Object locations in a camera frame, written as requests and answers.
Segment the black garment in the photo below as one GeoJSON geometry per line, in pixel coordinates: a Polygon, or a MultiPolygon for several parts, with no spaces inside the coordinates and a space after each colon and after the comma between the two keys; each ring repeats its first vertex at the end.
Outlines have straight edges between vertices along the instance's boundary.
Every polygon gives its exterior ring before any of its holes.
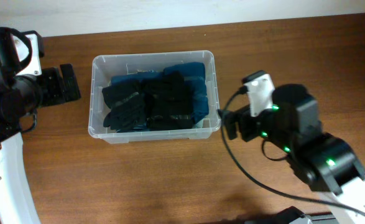
{"type": "Polygon", "coordinates": [[[115,131],[128,131],[146,123],[144,95],[137,80],[129,80],[102,89],[110,112],[103,126],[115,131]]]}
{"type": "Polygon", "coordinates": [[[191,129],[192,94],[184,77],[173,72],[143,83],[147,127],[151,131],[191,129]]]}

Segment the blue garment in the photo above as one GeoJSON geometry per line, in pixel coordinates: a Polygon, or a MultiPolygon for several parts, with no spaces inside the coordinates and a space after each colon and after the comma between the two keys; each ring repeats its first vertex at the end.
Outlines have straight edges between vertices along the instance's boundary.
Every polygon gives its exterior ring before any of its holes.
{"type": "Polygon", "coordinates": [[[206,88],[206,70],[204,63],[190,62],[173,65],[164,69],[164,75],[178,72],[189,87],[192,95],[192,120],[199,123],[209,114],[208,95],[206,88]]]}

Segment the clear plastic storage bin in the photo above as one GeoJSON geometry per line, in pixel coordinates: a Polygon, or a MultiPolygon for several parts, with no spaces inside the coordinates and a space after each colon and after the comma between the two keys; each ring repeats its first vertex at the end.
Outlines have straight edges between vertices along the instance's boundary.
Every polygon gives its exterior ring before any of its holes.
{"type": "Polygon", "coordinates": [[[220,128],[221,121],[217,114],[218,109],[219,98],[215,56],[209,50],[99,55],[93,59],[88,122],[88,133],[93,138],[102,139],[110,144],[169,139],[207,139],[220,128]],[[130,75],[141,71],[162,71],[166,67],[189,62],[201,62],[205,66],[205,83],[210,109],[209,114],[195,128],[117,133],[103,126],[103,121],[110,109],[104,102],[102,89],[111,84],[112,77],[130,75]]]}

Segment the dark blue jeans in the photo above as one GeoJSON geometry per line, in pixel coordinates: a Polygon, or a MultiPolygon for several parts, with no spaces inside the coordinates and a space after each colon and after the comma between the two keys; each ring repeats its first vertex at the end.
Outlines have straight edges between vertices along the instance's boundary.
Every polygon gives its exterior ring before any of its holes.
{"type": "Polygon", "coordinates": [[[139,82],[145,80],[155,80],[161,78],[163,74],[164,74],[163,72],[148,71],[148,72],[132,73],[127,75],[113,76],[111,78],[111,84],[117,85],[120,83],[129,82],[131,80],[137,80],[139,82]]]}

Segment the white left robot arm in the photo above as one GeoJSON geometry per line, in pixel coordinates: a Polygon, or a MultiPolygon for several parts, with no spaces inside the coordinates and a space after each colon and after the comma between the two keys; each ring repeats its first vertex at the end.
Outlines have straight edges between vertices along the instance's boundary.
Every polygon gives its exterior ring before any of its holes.
{"type": "Polygon", "coordinates": [[[42,68],[42,37],[0,27],[0,223],[39,223],[23,160],[22,136],[39,108],[80,99],[71,64],[42,68]]]}

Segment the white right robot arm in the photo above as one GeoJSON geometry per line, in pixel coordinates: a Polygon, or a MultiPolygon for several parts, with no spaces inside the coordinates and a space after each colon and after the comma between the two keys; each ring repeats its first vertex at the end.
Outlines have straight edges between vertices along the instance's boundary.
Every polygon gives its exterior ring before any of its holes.
{"type": "Polygon", "coordinates": [[[238,169],[254,184],[279,196],[327,205],[339,223],[365,223],[365,168],[351,146],[323,131],[318,117],[318,103],[299,84],[277,87],[270,93],[268,108],[254,112],[254,101],[237,111],[218,110],[224,142],[257,137],[282,151],[293,173],[318,199],[281,192],[255,179],[239,163],[238,169]]]}

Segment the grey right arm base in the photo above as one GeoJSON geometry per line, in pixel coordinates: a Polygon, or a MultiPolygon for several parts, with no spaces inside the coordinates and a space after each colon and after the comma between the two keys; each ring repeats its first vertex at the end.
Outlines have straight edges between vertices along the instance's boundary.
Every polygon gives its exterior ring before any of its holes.
{"type": "Polygon", "coordinates": [[[244,224],[338,224],[331,213],[306,214],[297,207],[289,207],[276,215],[245,221],[244,224]]]}

